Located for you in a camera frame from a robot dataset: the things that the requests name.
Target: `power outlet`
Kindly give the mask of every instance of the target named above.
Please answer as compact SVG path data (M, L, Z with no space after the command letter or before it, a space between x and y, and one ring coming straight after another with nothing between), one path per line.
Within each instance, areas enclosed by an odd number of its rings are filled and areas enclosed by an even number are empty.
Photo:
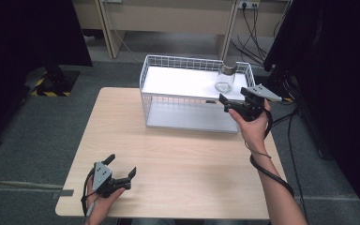
M259 8L260 0L241 0L238 7L240 9L244 8L244 3L247 5L247 9L257 9Z

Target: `handheld device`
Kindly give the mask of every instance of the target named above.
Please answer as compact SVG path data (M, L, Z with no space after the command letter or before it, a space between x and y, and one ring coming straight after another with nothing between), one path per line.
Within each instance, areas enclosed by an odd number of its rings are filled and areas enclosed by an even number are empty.
M265 112L268 117L268 125L265 131L264 137L270 132L273 124L273 116L269 111L264 108L264 99L270 100L282 100L281 97L277 96L263 85L255 85L249 88L242 87L241 94L245 97L244 101L240 100L228 100L222 94L219 95L218 101L224 105L224 112L228 112L229 109L237 111L245 121L253 121L257 119L262 112Z
M101 198L108 198L119 188L131 189L131 180L136 175L136 167L125 178L114 179L113 172L107 167L115 159L115 154L110 155L104 161L95 162L94 167L86 177L81 198L83 213L86 215L86 185L89 178L93 177L93 193Z

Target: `wooden table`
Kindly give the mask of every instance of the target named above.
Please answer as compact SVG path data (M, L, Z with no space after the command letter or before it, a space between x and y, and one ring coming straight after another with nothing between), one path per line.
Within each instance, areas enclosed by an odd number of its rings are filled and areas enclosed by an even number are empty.
M285 177L271 134L266 148ZM109 217L267 219L263 188L240 133L148 128L140 90L101 89L56 205L60 216L83 216L83 182L110 154L114 178L137 167L131 190Z

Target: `gray carpet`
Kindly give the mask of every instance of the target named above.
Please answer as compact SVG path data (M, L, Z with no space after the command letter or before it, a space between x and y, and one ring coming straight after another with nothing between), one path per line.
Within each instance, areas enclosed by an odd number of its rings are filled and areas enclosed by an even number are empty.
M24 184L0 184L0 224L82 223L81 218L54 213L56 195L65 183L99 90L105 86L139 87L142 64L94 62L94 67L63 69L81 72L69 97L29 97L1 136L0 181ZM33 87L41 75L41 70L30 73L29 86ZM271 105L274 119L295 107ZM288 145L288 125L289 121L282 122L272 133L288 181L300 200ZM299 115L292 119L290 137L309 223L360 224L360 201L336 162L319 158Z

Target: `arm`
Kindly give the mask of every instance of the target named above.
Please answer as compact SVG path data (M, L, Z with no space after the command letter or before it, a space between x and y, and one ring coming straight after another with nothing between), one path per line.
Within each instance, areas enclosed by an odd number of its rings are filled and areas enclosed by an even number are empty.
M117 189L110 197L104 199L100 198L96 193L93 193L93 176L87 181L87 208L95 203L92 213L84 221L85 225L98 225L107 217L108 212L110 211L113 202L115 202L122 193L124 193L124 188Z
M264 107L265 109L270 110L267 101L264 102ZM229 110L229 113L240 126L242 136L247 143L247 146L256 152L267 155L264 145L264 132L268 119L265 112L252 122L246 122L235 110ZM277 169L269 157L253 151L251 154L257 164L276 176L279 176ZM262 182L268 214L272 224L307 224L300 208L288 189L262 172L259 172L259 177Z

